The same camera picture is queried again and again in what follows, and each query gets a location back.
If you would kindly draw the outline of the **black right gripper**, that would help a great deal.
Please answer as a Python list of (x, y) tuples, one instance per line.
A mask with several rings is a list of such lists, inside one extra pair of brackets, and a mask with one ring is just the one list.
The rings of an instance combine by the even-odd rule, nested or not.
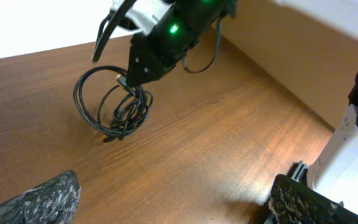
[(214, 21), (228, 14), (234, 17), (236, 6), (232, 0), (175, 1), (149, 34), (132, 37), (127, 85), (135, 87), (161, 79)]

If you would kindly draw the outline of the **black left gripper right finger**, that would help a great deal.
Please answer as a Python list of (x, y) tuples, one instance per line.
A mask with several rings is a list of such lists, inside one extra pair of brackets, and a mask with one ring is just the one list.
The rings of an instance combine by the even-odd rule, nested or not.
[(269, 209), (278, 223), (358, 224), (358, 215), (286, 175), (275, 177)]

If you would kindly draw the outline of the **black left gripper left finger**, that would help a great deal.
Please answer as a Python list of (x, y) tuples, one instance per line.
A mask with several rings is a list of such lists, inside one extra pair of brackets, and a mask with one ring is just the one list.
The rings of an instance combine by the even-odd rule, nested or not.
[(71, 223), (80, 195), (77, 174), (67, 170), (0, 203), (0, 223)]

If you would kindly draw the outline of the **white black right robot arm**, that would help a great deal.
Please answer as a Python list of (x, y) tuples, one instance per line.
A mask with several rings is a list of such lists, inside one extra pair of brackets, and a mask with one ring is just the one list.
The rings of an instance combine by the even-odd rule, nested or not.
[[(124, 17), (140, 29), (133, 36), (127, 84), (161, 79), (183, 62), (199, 36), (225, 16), (234, 16), (234, 1), (170, 1), (159, 19), (122, 4)], [(344, 117), (315, 162), (299, 163), (291, 177), (278, 175), (270, 195), (272, 219), (278, 223), (358, 223), (358, 215), (340, 201), (358, 179), (358, 72)]]

